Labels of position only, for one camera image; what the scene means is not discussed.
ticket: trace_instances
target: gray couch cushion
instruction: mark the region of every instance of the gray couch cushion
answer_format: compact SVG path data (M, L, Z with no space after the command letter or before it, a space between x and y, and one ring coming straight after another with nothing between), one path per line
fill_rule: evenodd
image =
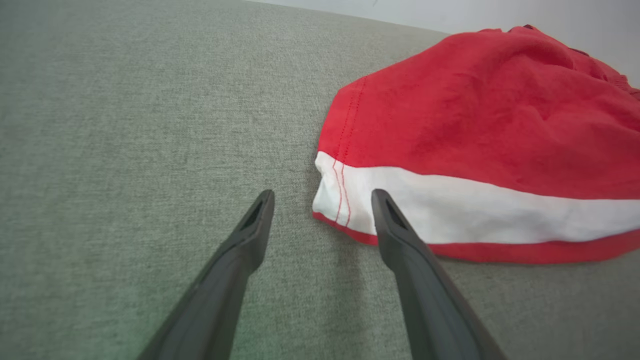
M311 217L337 90L445 35L237 1L0 4L0 352L135 357L264 188L234 359L408 359L378 251ZM513 359L640 358L640 252L444 261Z

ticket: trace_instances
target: seam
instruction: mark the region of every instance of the seam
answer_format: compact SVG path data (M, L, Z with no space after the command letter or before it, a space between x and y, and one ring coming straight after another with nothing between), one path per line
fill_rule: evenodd
M335 155L335 159L333 159L333 165L331 168L333 169L333 173L335 174L335 182L338 184L338 191L340 192L340 201L338 201L338 211L335 214L335 222L338 224L338 218L340 217L340 208L342 207L342 185L340 184L340 178L338 177L338 172L335 169L335 163L338 161L340 157L340 148L342 147L342 136L344 135L344 130L347 128L347 121L349 120L349 113L351 113L351 105L353 104L353 93L351 93L351 100L349 100L349 107L347 108L347 114L344 119L344 124L342 125L342 132L340 133L340 140L338 140L338 149Z
M349 225L349 221L351 221L351 206L349 205L349 195L347 194L347 186L344 184L344 166L347 162L347 155L349 155L349 149L351 148L351 136L353 135L353 128L356 124L356 117L358 116L358 109L360 108L360 99L362 98L362 92L364 91L364 86L367 83L367 76L362 78L362 87L360 88L360 93L358 94L358 100L356 101L356 108L353 113L353 121L351 123L351 129L349 130L349 136L347 140L347 147L344 151L344 159L342 159L342 187L344 188L344 198L347 202L347 222L344 224L345 227Z

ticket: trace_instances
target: red fabric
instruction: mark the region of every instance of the red fabric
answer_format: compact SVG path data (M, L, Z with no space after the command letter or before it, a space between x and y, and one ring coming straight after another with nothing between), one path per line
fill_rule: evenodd
M640 199L639 99L537 29L463 33L341 89L319 151L537 195Z
M377 245L376 235L365 234L349 229L327 219L320 213L314 218L326 222L336 229L345 232L353 239L367 244ZM640 230L608 236L606 238L569 243L565 241L548 241L538 244L496 244L496 243L452 243L434 245L429 248L439 256L479 262L520 263L520 264L555 264L581 263L586 261L603 261L620 256L640 248Z

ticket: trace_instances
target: white wall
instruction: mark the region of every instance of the white wall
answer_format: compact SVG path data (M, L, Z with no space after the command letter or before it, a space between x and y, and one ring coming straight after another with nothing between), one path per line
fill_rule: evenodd
M640 0L254 0L459 33L531 24L640 87Z

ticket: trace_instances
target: white stripe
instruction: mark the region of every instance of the white stripe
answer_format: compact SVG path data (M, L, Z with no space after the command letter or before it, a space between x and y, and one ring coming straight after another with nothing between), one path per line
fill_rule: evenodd
M348 228L361 233L376 234L371 192L377 188L393 196L427 243L590 241L640 229L640 200L567 199L398 167L356 168L324 152L318 152L316 167L322 181L313 210L340 225L349 218Z

